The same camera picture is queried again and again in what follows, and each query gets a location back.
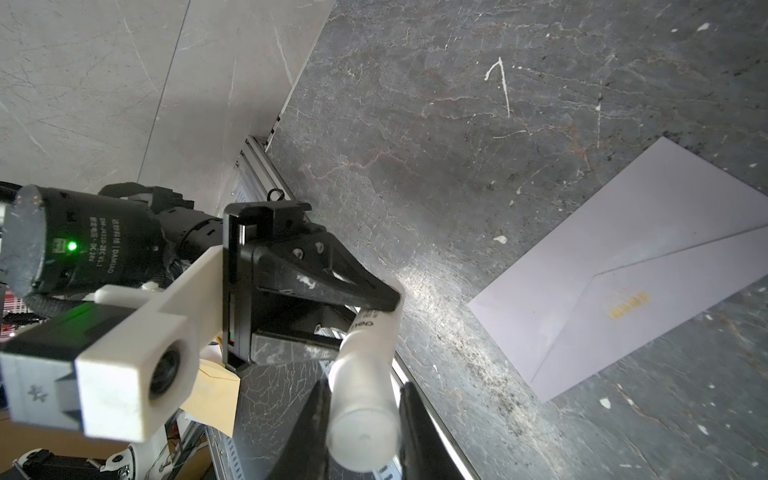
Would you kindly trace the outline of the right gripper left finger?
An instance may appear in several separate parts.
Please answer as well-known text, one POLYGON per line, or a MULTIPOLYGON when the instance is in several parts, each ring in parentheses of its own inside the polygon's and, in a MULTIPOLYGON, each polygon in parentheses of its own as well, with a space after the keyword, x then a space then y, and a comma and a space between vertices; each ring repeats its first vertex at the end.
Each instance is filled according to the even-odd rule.
POLYGON ((329 472, 326 435, 331 390, 327 379, 319 380, 282 450, 267 476, 269 480, 325 480, 329 472))

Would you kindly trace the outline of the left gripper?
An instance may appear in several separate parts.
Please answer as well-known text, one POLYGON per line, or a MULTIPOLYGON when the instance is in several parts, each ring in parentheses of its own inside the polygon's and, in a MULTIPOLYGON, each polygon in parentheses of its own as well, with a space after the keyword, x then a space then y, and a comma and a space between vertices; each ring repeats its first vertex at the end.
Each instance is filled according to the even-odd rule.
POLYGON ((347 306, 392 312, 401 294, 369 272, 300 202, 225 210, 223 359, 256 364, 332 360, 353 318, 347 306))

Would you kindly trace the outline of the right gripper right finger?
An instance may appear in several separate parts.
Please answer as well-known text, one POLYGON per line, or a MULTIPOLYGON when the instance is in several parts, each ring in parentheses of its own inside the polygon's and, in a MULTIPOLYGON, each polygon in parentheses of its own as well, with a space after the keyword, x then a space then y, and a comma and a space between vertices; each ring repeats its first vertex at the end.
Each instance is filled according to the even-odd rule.
POLYGON ((459 480, 451 459, 431 420, 418 389, 412 382, 400 389, 399 417, 402 441, 399 459, 406 480, 459 480))

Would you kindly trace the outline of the white glue stick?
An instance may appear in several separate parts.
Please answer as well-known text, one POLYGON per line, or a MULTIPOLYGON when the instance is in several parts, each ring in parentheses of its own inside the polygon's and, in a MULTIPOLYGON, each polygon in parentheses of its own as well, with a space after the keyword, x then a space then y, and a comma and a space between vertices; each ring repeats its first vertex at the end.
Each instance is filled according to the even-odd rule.
POLYGON ((394 276, 385 282, 400 295, 395 310, 360 310, 329 374, 327 448, 341 467, 358 473, 373 472, 390 462, 402 437, 391 368, 405 289, 394 276))

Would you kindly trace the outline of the grey purple envelope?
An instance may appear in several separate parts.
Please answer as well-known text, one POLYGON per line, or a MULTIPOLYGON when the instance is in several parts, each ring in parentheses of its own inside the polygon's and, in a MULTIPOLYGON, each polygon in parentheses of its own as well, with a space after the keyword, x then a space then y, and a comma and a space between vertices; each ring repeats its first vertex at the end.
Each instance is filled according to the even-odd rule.
POLYGON ((549 401, 766 273, 766 196, 660 138, 469 307, 549 401))

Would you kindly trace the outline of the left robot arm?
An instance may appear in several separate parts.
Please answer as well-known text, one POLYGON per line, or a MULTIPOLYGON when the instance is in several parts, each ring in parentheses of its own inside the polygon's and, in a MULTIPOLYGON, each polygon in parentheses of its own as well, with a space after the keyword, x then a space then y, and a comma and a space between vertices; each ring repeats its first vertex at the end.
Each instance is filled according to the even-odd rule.
POLYGON ((232 203, 222 217, 180 193, 128 182, 96 194, 1 186, 1 280, 36 314, 56 317, 106 285, 178 280, 221 247, 225 365, 250 364, 262 340, 329 349, 318 327, 340 327, 351 309, 391 312, 400 294, 366 270, 310 205, 273 188, 262 202, 232 203))

